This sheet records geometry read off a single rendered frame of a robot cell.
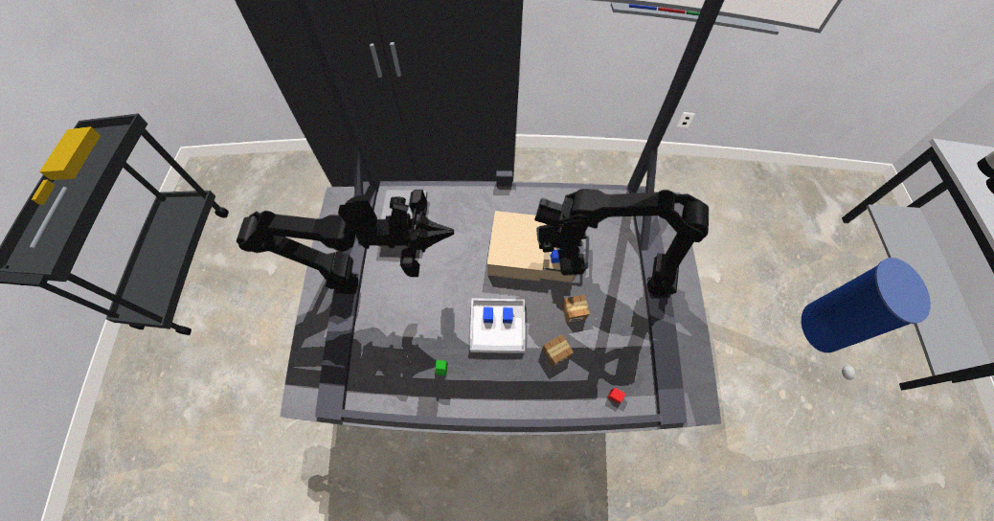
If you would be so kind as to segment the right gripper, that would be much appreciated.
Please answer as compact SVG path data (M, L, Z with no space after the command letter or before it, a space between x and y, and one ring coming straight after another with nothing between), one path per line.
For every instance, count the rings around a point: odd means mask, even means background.
M412 218L406 218L406 227L403 230L403 233L406 233L407 240L394 239L384 235L385 229L389 229L390 226L390 221L387 221L388 215L386 215L386 218L380 222L380 242L382 245L389 245L390 248L395 248L395 245L406 245L407 248L404 248L401 252L400 266L407 276L418 277L420 264L415 260L416 251L421 250L422 253L425 253L428 247L439 242L439 240L453 236L455 231L424 216L427 211L427 200L423 190L413 190L411 192L409 207L413 215Z

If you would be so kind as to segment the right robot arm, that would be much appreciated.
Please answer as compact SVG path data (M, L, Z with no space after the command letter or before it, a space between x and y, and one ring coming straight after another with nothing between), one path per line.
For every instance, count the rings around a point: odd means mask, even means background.
M406 205L406 198L391 197L390 208L392 213L387 218L390 226L389 229L385 229L384 235L406 240L403 228L406 227L406 217L411 218L410 214L406 214L409 208L409 205ZM368 199L360 195L351 198L345 205L340 205L338 215L328 215L324 218L276 215L269 211L254 212L243 219L237 244L240 249L247 252L270 251L314 267L328 280L326 286L335 289L336 294L355 294L358 274L351 272L352 257L339 251L344 252L352 248L355 234L358 243L366 249L369 249L370 245L382 245L381 220L377 219ZM320 240L328 248L337 251L325 254L290 238Z

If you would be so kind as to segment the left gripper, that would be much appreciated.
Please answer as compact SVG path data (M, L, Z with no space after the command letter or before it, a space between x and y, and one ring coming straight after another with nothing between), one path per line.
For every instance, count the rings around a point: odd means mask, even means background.
M563 230L561 230L563 228ZM561 224L561 232L563 233L563 250L557 250L558 257L560 259L560 270L563 276L566 275L582 275L585 270L585 261L583 257L580 256L580 251L577 246L582 246L582 239L586 239L586 233L581 237L572 237L568 235L564 229L564 224ZM568 248L568 249L567 249ZM564 256L565 255L565 256Z

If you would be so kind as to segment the white open-top tray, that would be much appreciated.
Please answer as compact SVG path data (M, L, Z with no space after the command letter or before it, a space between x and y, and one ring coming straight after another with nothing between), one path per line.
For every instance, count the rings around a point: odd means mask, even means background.
M485 306L493 306L493 323L483 322ZM503 307L513 307L512 323L503 323ZM524 353L525 300L472 299L470 352Z

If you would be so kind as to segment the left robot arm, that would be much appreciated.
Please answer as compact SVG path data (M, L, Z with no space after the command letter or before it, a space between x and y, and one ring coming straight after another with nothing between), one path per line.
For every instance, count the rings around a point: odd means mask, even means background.
M684 205L682 216L674 211L674 202ZM547 253L554 251L556 246L563 248L561 224L568 235L577 238L583 236L588 227L597 229L599 222L607 217L648 215L665 219L677 232L666 253L658 253L654 258L652 277L647 278L650 298L670 297L677 292L679 264L692 243L700 242L709 232L709 206L690 194L669 190L605 194L599 190L581 189L565 195L563 204L541 198L534 221L548 225L535 228L535 234L539 249Z

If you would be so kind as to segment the brown cardboard box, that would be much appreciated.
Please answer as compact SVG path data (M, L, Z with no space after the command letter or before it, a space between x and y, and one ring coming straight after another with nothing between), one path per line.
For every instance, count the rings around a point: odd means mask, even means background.
M542 351L548 358L552 367L560 362L563 362L574 353L563 334L545 344Z
M579 294L579 296L565 298L563 301L563 311L565 315L566 324L572 322L583 322L588 317L588 306L585 298L585 294Z

